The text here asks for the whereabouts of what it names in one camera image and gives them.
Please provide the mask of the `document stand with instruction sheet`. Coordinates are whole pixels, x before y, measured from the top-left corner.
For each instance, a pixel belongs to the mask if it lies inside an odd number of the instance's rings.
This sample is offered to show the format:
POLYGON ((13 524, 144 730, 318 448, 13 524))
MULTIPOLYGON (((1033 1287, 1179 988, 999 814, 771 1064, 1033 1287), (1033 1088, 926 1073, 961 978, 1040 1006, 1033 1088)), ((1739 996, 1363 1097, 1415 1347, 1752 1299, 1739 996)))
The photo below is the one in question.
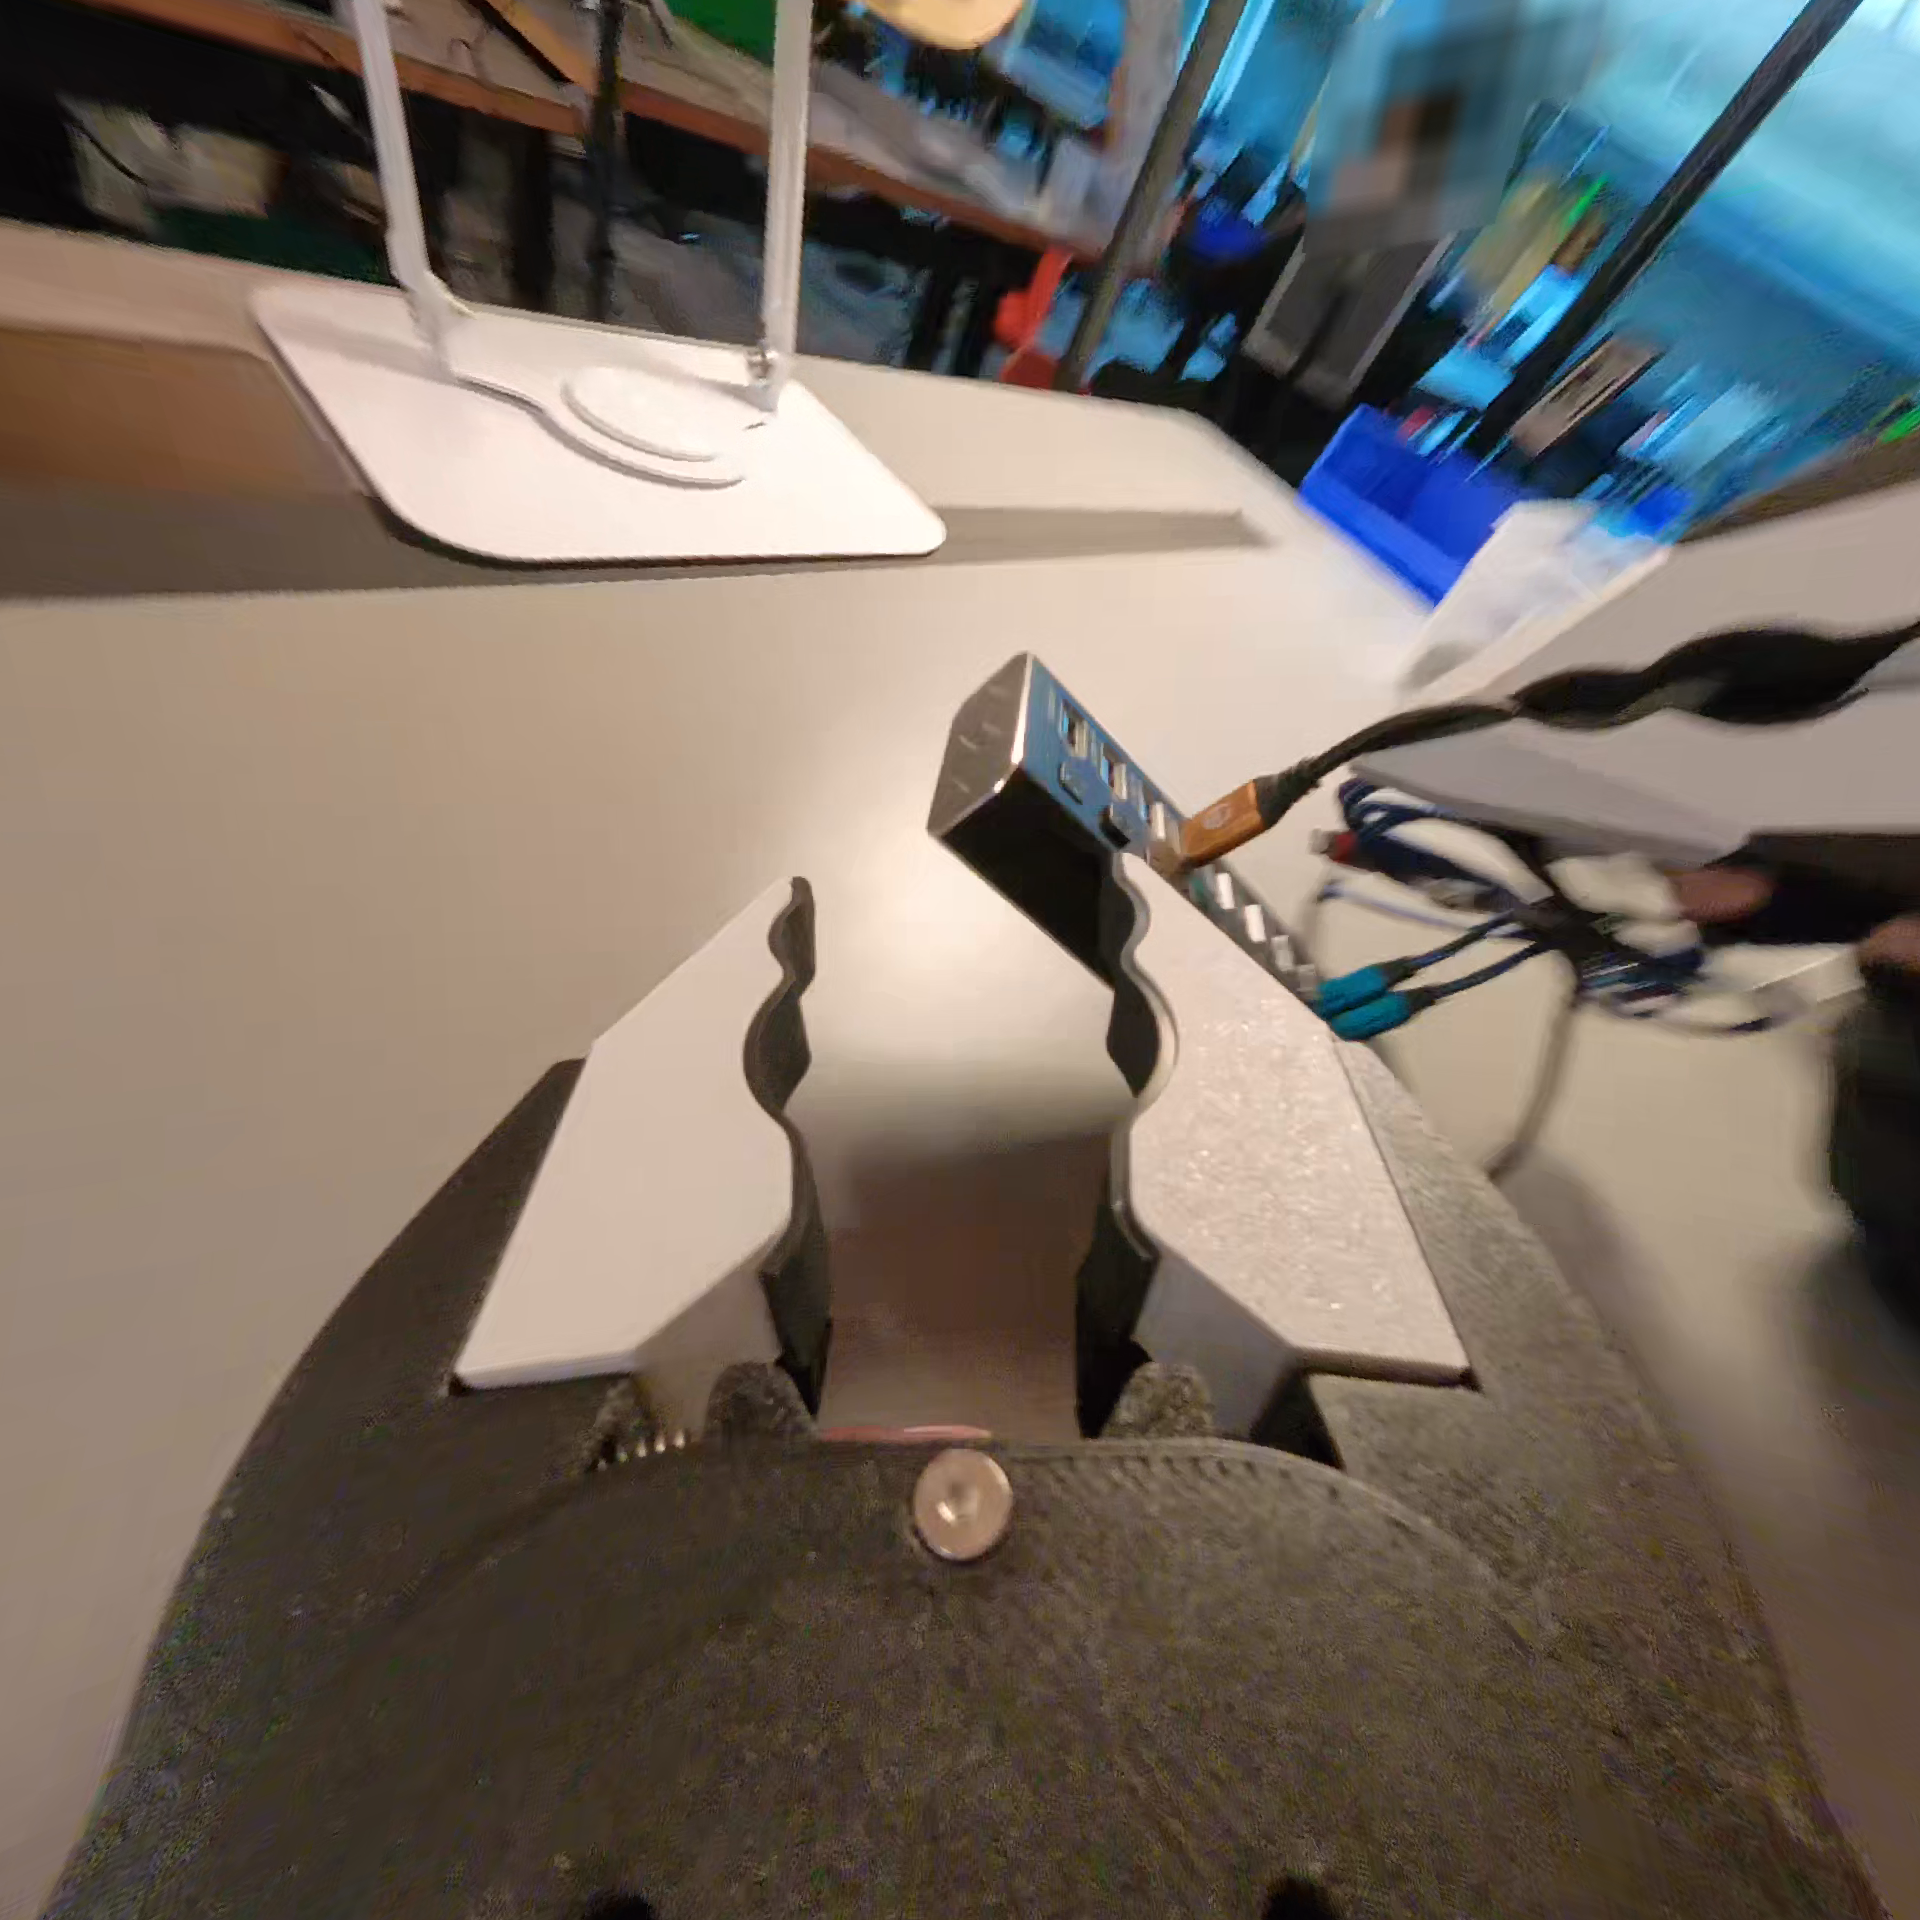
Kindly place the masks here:
POLYGON ((920 561, 946 526, 800 384, 809 6, 775 9, 759 339, 746 352, 471 307, 435 275, 390 12, 351 6, 395 291, 253 316, 393 516, 511 566, 920 561))

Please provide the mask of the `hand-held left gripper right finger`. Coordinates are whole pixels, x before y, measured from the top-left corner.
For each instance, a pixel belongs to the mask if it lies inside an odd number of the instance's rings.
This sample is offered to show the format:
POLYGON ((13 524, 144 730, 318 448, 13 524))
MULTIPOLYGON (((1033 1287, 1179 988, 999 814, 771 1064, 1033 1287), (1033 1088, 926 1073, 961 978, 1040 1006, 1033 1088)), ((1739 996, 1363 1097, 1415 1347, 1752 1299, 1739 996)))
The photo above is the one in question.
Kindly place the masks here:
POLYGON ((1112 859, 1098 937, 1131 1103, 1077 1273, 1083 1435, 1149 1362, 1197 1375, 1230 1439, 1275 1439, 1321 1377, 1475 1387, 1351 1051, 1266 932, 1112 859))

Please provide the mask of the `black long USB hub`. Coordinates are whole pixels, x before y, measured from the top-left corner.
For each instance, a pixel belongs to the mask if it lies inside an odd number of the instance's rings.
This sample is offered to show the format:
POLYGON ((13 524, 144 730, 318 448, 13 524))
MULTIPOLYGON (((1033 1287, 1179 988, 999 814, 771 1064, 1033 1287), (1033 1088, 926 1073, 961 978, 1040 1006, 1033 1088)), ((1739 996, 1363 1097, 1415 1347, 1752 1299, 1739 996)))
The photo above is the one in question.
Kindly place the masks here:
POLYGON ((1179 827, 1163 787, 1033 654, 959 708, 928 814, 933 839, 1138 1011, 1145 988, 1123 986, 1136 903, 1120 859, 1179 827))

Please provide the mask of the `grey metal pole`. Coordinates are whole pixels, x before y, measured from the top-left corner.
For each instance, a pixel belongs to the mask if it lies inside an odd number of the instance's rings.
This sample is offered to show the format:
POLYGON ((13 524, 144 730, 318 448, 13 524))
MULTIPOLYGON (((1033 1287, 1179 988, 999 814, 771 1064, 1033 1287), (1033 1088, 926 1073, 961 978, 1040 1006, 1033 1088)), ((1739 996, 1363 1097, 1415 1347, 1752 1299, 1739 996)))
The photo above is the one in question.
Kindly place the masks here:
POLYGON ((1184 36, 1184 6, 1131 6, 1120 87, 1120 156, 1134 169, 1128 200, 1098 260, 1083 308, 1055 375, 1059 394, 1080 394, 1115 318, 1125 287, 1145 265, 1149 246, 1161 230, 1184 153, 1210 102, 1216 73, 1239 32, 1243 3, 1210 3, 1192 36, 1184 36))

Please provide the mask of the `wooden table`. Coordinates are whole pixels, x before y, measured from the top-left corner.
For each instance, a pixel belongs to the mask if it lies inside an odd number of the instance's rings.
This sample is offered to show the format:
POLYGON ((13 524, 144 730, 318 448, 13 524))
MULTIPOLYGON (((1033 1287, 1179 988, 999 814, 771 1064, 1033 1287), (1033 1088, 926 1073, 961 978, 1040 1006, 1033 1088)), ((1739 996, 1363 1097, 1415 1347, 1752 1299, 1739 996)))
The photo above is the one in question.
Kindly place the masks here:
MULTIPOLYGON (((88 3, 86 12, 333 73, 359 72, 349 6, 88 3)), ((505 124, 585 132, 595 55, 562 6, 405 3, 391 17, 391 48, 405 92, 505 124)), ((626 114, 736 153, 767 153, 771 68, 688 23, 665 39, 624 30, 618 75, 626 114)), ((915 208, 1015 249, 1064 249, 1081 264, 1107 248, 1083 220, 1051 215, 1027 172, 982 132, 840 66, 813 78, 808 186, 915 208)))

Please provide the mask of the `person's right hand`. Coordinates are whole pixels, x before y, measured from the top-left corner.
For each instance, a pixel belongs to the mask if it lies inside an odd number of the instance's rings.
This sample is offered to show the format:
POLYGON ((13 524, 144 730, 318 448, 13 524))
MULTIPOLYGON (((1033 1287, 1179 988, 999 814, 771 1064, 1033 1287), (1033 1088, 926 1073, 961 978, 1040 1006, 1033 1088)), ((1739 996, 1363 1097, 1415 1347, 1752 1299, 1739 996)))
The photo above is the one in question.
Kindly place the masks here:
POLYGON ((1862 972, 1918 976, 1917 903, 1869 927, 1869 902, 1823 879, 1781 881, 1768 872, 1713 866, 1670 872, 1667 886, 1680 919, 1697 928, 1761 927, 1744 940, 1776 947, 1839 947, 1842 936, 1856 936, 1854 953, 1862 972))

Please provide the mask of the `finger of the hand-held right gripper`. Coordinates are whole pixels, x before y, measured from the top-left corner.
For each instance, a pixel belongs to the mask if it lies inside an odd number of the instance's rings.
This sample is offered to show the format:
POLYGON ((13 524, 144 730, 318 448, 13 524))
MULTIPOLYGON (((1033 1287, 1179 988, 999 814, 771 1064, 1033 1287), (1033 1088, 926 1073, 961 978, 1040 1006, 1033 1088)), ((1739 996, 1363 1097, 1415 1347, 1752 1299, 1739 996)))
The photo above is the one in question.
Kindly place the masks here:
POLYGON ((1363 758, 1354 772, 1579 855, 1914 870, 1918 666, 1895 657, 1849 704, 1790 728, 1677 712, 1599 734, 1512 724, 1363 758))
POLYGON ((1512 666, 1514 686, 1640 667, 1715 634, 1881 634, 1918 615, 1918 486, 1674 544, 1512 666))

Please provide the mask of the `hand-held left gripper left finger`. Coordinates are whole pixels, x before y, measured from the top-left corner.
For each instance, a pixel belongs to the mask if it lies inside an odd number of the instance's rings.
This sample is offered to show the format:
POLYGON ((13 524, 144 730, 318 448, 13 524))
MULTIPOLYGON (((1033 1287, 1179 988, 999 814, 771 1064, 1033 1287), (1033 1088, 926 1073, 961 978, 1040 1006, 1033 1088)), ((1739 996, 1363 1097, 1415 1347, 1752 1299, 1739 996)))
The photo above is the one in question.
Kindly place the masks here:
POLYGON ((589 1049, 454 1377, 467 1391, 637 1382, 704 1412, 771 1366, 824 1399, 832 1287, 790 1106, 809 1074, 814 894, 777 881, 589 1049))

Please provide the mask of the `black pole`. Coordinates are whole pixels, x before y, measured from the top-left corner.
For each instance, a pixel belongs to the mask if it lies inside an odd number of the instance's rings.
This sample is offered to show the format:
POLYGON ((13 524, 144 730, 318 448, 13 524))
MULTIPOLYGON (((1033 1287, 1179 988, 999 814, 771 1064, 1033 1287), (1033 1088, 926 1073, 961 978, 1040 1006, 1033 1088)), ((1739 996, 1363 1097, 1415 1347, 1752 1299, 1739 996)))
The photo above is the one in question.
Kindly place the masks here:
POLYGON ((1705 200, 1859 9, 1859 3, 1809 3, 1795 14, 1729 106, 1720 110, 1664 186, 1623 230, 1618 243, 1585 281, 1561 318, 1521 361, 1499 396, 1481 410, 1475 428, 1462 442, 1477 465, 1493 462, 1514 442, 1518 420, 1547 396, 1582 340, 1646 273, 1694 206, 1705 200))

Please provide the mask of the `clear plastic bin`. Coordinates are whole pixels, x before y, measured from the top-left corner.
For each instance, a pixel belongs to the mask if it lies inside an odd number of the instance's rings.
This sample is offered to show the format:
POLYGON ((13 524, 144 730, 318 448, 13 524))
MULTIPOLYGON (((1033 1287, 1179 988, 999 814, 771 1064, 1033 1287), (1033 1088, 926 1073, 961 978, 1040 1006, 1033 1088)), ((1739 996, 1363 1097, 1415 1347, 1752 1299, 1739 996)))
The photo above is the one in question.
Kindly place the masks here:
POLYGON ((1399 692, 1426 691, 1541 620, 1570 618, 1663 561, 1667 547, 1670 539, 1591 500, 1523 500, 1503 514, 1426 618, 1399 692))

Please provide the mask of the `orange traffic cone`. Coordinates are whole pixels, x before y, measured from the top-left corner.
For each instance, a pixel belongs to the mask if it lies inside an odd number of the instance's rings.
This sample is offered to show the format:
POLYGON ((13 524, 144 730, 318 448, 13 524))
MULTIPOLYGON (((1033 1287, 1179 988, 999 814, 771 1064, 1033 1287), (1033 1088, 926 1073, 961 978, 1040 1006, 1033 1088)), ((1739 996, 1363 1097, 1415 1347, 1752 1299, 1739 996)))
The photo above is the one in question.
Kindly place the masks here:
POLYGON ((1059 354, 1045 351, 1043 335, 1073 265, 1073 252, 1049 248, 1043 252, 1030 283, 998 302, 993 344, 1001 354, 995 375, 999 384, 1030 392, 1055 390, 1059 354))

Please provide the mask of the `person's right forearm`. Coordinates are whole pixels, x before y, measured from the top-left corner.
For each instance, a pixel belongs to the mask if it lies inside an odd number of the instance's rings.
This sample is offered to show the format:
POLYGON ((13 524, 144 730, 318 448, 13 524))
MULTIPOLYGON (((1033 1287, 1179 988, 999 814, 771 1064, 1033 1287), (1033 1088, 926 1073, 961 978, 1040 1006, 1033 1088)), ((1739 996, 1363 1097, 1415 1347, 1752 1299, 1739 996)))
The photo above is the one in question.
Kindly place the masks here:
POLYGON ((1918 982, 1866 967, 1831 1044, 1830 1182, 1869 1281, 1918 1329, 1918 982))

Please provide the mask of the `blue plastic bin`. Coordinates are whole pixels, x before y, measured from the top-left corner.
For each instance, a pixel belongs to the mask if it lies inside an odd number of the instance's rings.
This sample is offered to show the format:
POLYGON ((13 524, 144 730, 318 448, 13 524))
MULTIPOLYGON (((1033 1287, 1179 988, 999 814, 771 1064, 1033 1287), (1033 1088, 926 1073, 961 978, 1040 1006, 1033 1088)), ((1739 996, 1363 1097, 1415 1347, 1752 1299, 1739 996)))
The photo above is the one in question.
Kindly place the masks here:
POLYGON ((1417 451, 1401 424, 1357 408, 1296 487, 1304 505, 1410 588, 1442 603, 1530 495, 1456 454, 1417 451))

